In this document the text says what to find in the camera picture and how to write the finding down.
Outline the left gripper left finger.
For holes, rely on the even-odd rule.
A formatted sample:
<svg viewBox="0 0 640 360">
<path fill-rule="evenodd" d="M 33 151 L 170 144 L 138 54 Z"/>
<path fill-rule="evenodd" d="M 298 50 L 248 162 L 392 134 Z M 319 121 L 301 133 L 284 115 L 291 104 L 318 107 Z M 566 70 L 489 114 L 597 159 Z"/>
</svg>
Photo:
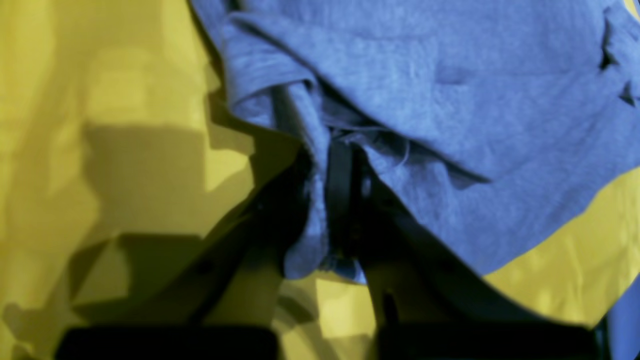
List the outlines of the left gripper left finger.
<svg viewBox="0 0 640 360">
<path fill-rule="evenodd" d="M 66 331 L 57 360 L 279 360 L 272 319 L 285 253 L 309 205 L 309 156 L 270 180 L 169 285 L 133 309 Z"/>
</svg>

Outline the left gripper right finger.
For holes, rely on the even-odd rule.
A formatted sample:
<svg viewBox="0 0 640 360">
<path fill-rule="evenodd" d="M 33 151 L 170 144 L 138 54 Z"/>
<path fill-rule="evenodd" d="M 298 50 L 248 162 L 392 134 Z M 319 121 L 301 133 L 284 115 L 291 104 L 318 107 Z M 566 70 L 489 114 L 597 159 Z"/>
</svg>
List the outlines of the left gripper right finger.
<svg viewBox="0 0 640 360">
<path fill-rule="evenodd" d="M 377 360 L 599 360 L 594 331 L 501 294 L 425 230 L 363 150 L 331 142 L 326 210 L 334 255 L 359 260 Z"/>
</svg>

